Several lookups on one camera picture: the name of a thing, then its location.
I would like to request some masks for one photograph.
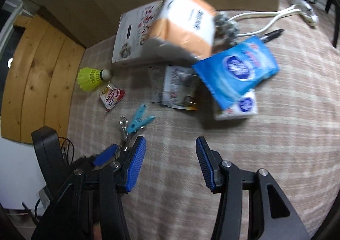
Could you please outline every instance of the blue gripper pad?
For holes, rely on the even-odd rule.
[[[97,155],[96,159],[93,160],[92,164],[94,166],[103,165],[106,161],[108,161],[115,155],[117,148],[118,148],[117,144],[113,144],[112,146],[108,147],[106,150]]]
[[[139,175],[140,168],[142,167],[142,163],[144,160],[145,152],[147,149],[147,142],[143,136],[138,136],[133,147],[132,151],[134,151],[131,162],[126,169],[127,178],[125,183],[126,192],[130,192],[133,187],[135,187],[137,178]]]
[[[219,164],[222,162],[220,154],[210,150],[205,138],[196,139],[196,154],[203,173],[205,185],[213,193],[220,193],[224,185],[224,178],[220,173]]]

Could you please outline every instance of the white label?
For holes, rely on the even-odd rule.
[[[191,0],[164,0],[157,19],[169,19],[174,24],[199,36],[213,45],[215,35],[214,18],[208,11]]]

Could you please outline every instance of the food packet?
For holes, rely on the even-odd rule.
[[[214,102],[213,111],[215,120],[242,119],[257,115],[254,89],[244,94],[241,99],[226,110],[221,110],[217,102]]]
[[[124,97],[124,95],[124,89],[118,89],[109,82],[99,94],[99,97],[106,107],[106,112],[108,112]]]
[[[162,102],[174,109],[197,110],[194,101],[198,77],[192,68],[167,66]]]
[[[199,61],[193,69],[223,110],[279,71],[273,54],[256,36]]]
[[[162,101],[165,67],[150,66],[148,69],[151,81],[151,102],[153,103],[160,103]]]

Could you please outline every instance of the white box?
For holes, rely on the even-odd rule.
[[[257,115],[257,103],[254,89],[244,94],[241,99],[228,109],[222,111],[217,102],[214,102],[215,120],[242,119]]]
[[[162,1],[149,3],[121,15],[113,48],[112,63],[133,65],[163,61],[162,58],[151,54],[145,54],[142,58],[142,46],[152,22],[156,19]]]

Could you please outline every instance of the yellow shuttlecock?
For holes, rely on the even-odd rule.
[[[78,84],[84,91],[92,91],[102,82],[107,82],[111,79],[110,70],[96,70],[89,67],[80,69],[78,73]]]

